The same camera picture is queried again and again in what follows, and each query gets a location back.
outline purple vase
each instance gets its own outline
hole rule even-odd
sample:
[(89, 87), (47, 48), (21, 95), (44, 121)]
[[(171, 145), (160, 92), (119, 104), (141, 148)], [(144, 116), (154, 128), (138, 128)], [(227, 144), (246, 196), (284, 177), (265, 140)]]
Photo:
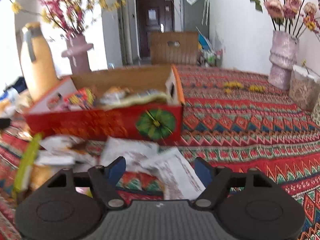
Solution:
[(288, 90), (290, 88), (292, 70), (280, 68), (277, 65), (272, 65), (268, 82), (281, 90)]
[(92, 43), (87, 43), (81, 34), (75, 38), (66, 40), (67, 50), (61, 53), (62, 57), (68, 57), (73, 74), (91, 72), (88, 59), (88, 50), (93, 48)]
[(297, 63), (299, 41), (289, 33), (273, 31), (269, 60), (272, 64), (292, 70)]

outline refrigerator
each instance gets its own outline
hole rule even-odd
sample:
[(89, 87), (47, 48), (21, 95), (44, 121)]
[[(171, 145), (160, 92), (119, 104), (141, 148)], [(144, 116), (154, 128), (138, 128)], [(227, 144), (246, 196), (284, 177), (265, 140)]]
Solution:
[(208, 24), (206, 25), (206, 14), (204, 14), (204, 23), (201, 24), (203, 18), (203, 11), (206, 0), (197, 0), (194, 4), (190, 4), (187, 0), (180, 0), (181, 2), (181, 28), (183, 32), (197, 32), (199, 31), (209, 38), (209, 8), (208, 10)]

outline wooden door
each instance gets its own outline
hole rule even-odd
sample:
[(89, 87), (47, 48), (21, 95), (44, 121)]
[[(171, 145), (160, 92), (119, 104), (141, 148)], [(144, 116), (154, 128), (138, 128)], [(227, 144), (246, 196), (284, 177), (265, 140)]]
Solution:
[(140, 57), (150, 57), (152, 32), (172, 32), (173, 0), (136, 0)]

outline open box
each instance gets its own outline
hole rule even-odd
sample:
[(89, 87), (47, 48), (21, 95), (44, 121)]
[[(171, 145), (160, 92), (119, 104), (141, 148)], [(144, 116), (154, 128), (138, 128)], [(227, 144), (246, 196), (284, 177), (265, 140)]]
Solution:
[[(49, 110), (48, 103), (58, 94), (64, 97), (93, 86), (97, 98), (115, 86), (128, 87), (133, 92), (156, 89), (170, 95), (171, 100), (167, 104), (149, 103), (107, 111), (98, 108), (68, 112)], [(112, 136), (173, 145), (180, 139), (183, 104), (182, 86), (175, 66), (153, 65), (69, 76), (48, 91), (24, 116), (32, 134), (69, 134), (90, 140), (106, 140)]]

